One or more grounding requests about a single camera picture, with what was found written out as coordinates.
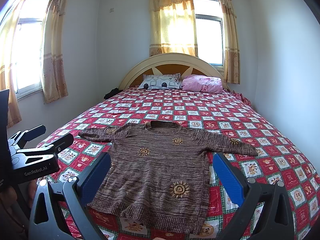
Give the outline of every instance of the pink cloth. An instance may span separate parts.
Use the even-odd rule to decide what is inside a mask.
[[[221,93],[223,87],[220,78],[207,77],[202,75],[188,75],[182,81],[182,90]]]
[[[251,107],[251,102],[248,98],[245,98],[242,94],[236,93],[234,90],[232,92],[232,94],[234,95],[235,98],[241,100],[242,102],[244,102],[247,106]]]

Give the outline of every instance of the window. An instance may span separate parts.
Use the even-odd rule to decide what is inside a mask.
[[[198,56],[223,70],[222,9],[218,0],[193,0]]]
[[[14,34],[13,81],[17,98],[41,88],[41,25],[49,0],[26,0]]]

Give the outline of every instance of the curtain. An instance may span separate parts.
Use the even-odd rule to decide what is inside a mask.
[[[236,15],[231,0],[219,0],[224,29],[224,82],[240,84],[240,55],[236,29]]]
[[[198,56],[193,0],[149,0],[150,56],[184,53]]]
[[[12,78],[12,47],[14,33],[19,22],[19,14],[24,1],[21,0],[19,2],[12,12],[6,16],[6,19],[0,26],[0,90],[10,90],[7,128],[22,120]]]
[[[49,0],[42,22],[41,83],[45,102],[68,95],[62,59],[62,28],[68,0]]]

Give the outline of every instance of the sun embroidery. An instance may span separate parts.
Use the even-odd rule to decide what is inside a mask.
[[[106,133],[110,134],[110,133],[115,133],[116,129],[115,128],[108,128],[106,129]]]
[[[230,143],[237,145],[239,143],[239,141],[237,139],[230,138]]]
[[[190,192],[189,185],[186,182],[174,182],[173,185],[170,185],[170,194],[172,197],[178,198],[186,196]]]
[[[179,144],[183,143],[183,139],[182,139],[182,138],[173,138],[173,139],[172,139],[172,142],[173,142],[175,145],[179,145]]]
[[[139,154],[140,156],[149,155],[150,152],[151,152],[150,149],[145,148],[145,147],[142,147],[142,148],[140,148],[140,149],[138,150],[138,154]]]

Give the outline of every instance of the pink pillow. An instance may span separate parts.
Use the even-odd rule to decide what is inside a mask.
[[[220,78],[201,75],[188,75],[182,81],[182,90],[221,93],[223,87]]]

